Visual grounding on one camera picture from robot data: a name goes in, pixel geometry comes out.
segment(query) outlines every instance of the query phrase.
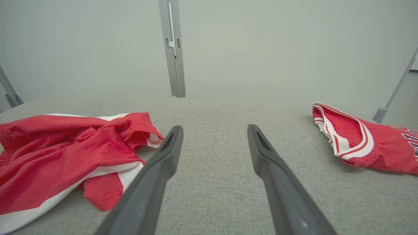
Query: gray fabric surface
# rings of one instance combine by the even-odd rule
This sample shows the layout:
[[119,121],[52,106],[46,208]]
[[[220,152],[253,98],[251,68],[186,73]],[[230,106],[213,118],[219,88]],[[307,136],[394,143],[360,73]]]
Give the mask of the gray fabric surface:
[[[416,234],[418,178],[360,169],[333,156],[310,104],[195,99],[46,99],[0,114],[0,122],[47,113],[109,116],[150,112],[163,135],[184,128],[177,173],[167,183],[156,234],[274,234],[256,176],[247,125],[257,124],[341,234]],[[140,156],[149,158],[151,149]],[[14,234],[92,234],[106,212],[80,191]]]

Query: red fabric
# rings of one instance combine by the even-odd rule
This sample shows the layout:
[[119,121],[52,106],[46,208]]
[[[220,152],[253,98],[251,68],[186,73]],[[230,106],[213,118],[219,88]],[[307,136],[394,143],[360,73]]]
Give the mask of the red fabric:
[[[321,106],[324,115],[315,105]],[[350,148],[360,145],[363,140],[358,121],[369,130],[372,138],[365,136],[366,141],[360,148],[338,156],[345,164],[384,171],[418,174],[418,133],[414,130],[375,124],[357,117],[350,118],[338,113],[339,110],[324,104],[314,103],[313,106],[312,113],[315,122],[317,124],[323,123],[318,118],[325,116],[332,123],[338,135],[349,141]],[[371,151],[365,154],[361,153],[361,150],[367,148],[367,145],[372,146]],[[342,159],[350,153],[354,157]]]
[[[39,207],[99,166],[143,162],[133,150],[147,145],[150,133],[163,140],[148,113],[112,121],[40,115],[1,124],[0,215]],[[123,192],[117,173],[80,185],[100,210],[111,209]]]

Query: clothing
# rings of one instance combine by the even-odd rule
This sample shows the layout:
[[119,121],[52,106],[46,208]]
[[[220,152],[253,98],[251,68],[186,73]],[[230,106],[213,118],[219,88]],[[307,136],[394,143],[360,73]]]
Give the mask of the clothing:
[[162,140],[148,113],[1,124],[0,234],[30,223],[78,185],[98,209],[111,209],[145,164],[134,151]]
[[312,107],[315,123],[345,164],[418,174],[417,132],[370,123],[322,103]]

